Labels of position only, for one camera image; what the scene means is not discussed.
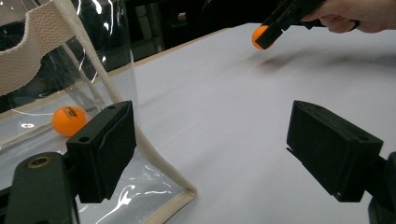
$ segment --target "transparent plastic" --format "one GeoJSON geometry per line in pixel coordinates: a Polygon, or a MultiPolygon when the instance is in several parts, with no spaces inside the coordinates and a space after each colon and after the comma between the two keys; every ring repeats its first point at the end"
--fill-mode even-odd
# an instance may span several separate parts
{"type": "MultiPolygon", "coordinates": [[[[19,45],[24,36],[25,13],[46,2],[0,1],[0,51],[19,45]]],[[[124,2],[72,2],[116,90],[124,100],[134,102],[135,122],[139,123],[124,2]]],[[[47,53],[29,83],[0,96],[0,189],[11,186],[13,172],[24,159],[45,151],[66,152],[67,137],[57,134],[50,125],[56,109],[76,105],[90,119],[113,103],[78,39],[73,37],[47,53]]],[[[78,202],[80,220],[81,223],[140,223],[182,190],[135,150],[111,200],[98,204],[78,202]]]]}

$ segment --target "orange ball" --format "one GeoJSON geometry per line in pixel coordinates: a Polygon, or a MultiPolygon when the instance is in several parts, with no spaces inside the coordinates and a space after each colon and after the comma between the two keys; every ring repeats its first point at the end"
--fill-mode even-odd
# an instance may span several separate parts
{"type": "Polygon", "coordinates": [[[256,49],[263,49],[260,45],[258,45],[258,44],[256,43],[256,40],[257,40],[262,34],[264,34],[264,32],[265,32],[267,29],[268,29],[268,26],[267,26],[267,25],[261,25],[261,26],[259,26],[259,28],[257,28],[257,29],[253,32],[253,35],[252,35],[252,37],[251,37],[251,42],[253,43],[254,47],[256,47],[256,49]]]}
{"type": "Polygon", "coordinates": [[[63,106],[52,116],[52,128],[60,135],[70,137],[80,130],[87,118],[85,112],[76,106],[63,106]]]}

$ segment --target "transparent bag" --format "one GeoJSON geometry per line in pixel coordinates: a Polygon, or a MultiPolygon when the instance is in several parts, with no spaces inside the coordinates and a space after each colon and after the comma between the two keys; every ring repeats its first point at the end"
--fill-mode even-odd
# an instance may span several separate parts
{"type": "Polygon", "coordinates": [[[24,159],[67,151],[68,137],[51,126],[56,109],[77,106],[90,120],[132,100],[134,156],[111,200],[77,199],[81,223],[164,223],[195,198],[139,128],[129,36],[123,1],[1,1],[0,189],[24,159]]]}

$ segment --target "black object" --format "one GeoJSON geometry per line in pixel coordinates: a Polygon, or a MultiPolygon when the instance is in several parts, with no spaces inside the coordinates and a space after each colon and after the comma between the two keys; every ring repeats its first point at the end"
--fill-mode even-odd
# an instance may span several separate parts
{"type": "Polygon", "coordinates": [[[275,11],[262,23],[268,26],[255,41],[268,49],[272,44],[293,24],[301,24],[307,29],[312,29],[318,21],[302,22],[301,19],[314,11],[324,0],[283,0],[275,11]]]}
{"type": "Polygon", "coordinates": [[[337,201],[359,202],[367,190],[371,223],[396,221],[396,153],[381,158],[380,139],[322,106],[295,101],[287,143],[337,201]]]}
{"type": "Polygon", "coordinates": [[[66,143],[21,162],[12,186],[0,191],[0,223],[79,223],[82,203],[110,199],[136,141],[132,102],[108,106],[66,143]]]}

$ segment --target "ball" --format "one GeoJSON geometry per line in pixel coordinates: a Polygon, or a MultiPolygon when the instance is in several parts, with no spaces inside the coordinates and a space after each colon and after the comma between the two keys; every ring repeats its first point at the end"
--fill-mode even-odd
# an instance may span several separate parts
{"type": "Polygon", "coordinates": [[[52,128],[60,135],[70,137],[87,122],[84,110],[76,106],[62,106],[52,116],[52,128]]]}
{"type": "Polygon", "coordinates": [[[268,29],[267,25],[261,25],[259,26],[259,28],[257,28],[254,32],[253,35],[251,36],[251,42],[253,43],[254,47],[256,47],[256,49],[263,49],[260,45],[258,45],[256,43],[256,40],[262,35],[264,34],[264,32],[268,29]]]}

